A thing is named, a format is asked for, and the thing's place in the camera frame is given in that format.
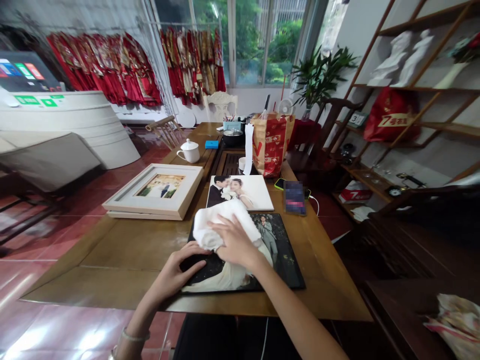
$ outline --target white figurine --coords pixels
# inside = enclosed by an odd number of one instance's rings
[[[368,85],[387,86],[390,84],[392,79],[387,76],[399,69],[400,62],[407,55],[405,50],[409,47],[411,38],[412,32],[404,31],[390,42],[390,56],[371,73],[372,79]]]
[[[427,52],[433,39],[434,37],[430,36],[430,30],[427,29],[421,32],[420,41],[417,42],[413,47],[413,54],[405,62],[405,66],[401,70],[398,82],[392,85],[392,87],[404,88],[410,83],[410,79],[414,74],[415,67],[425,56],[425,53]]]

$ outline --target charging cable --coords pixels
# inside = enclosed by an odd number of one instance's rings
[[[269,318],[266,318],[266,325],[265,325],[265,340],[263,340],[263,350],[261,351],[260,360],[264,360],[264,353],[265,353],[265,344],[267,343],[267,329],[269,328]]]
[[[316,205],[318,206],[318,207],[316,208],[316,216],[318,217],[318,216],[319,216],[319,212],[320,212],[320,204],[319,204],[318,200],[317,200],[316,198],[314,198],[312,195],[310,195],[309,198],[316,201]]]

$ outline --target reception desk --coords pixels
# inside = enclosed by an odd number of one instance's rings
[[[0,101],[0,131],[70,131],[106,169],[140,158],[101,91],[11,92],[20,106]]]

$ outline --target trees outside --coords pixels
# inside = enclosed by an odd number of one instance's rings
[[[258,19],[262,12],[258,0],[236,1],[236,81],[239,84],[261,84],[265,47],[260,46],[261,33]],[[229,82],[229,33],[227,0],[193,0],[196,22],[199,24],[221,21],[225,80]],[[289,75],[300,40],[302,20],[275,24],[275,32],[268,48],[266,84],[282,84]]]

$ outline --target hand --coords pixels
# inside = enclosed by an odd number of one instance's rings
[[[187,271],[182,272],[180,263],[192,255],[208,255],[211,251],[202,249],[196,241],[189,241],[179,251],[172,252],[158,277],[148,290],[149,297],[160,304],[166,298],[175,295],[185,283],[207,263],[205,260],[197,262]]]
[[[221,215],[218,215],[218,218],[222,223],[209,221],[207,225],[220,235],[225,244],[216,250],[220,259],[242,265],[249,270],[261,258],[265,260],[265,256],[252,244],[235,215],[232,216],[232,221]]]

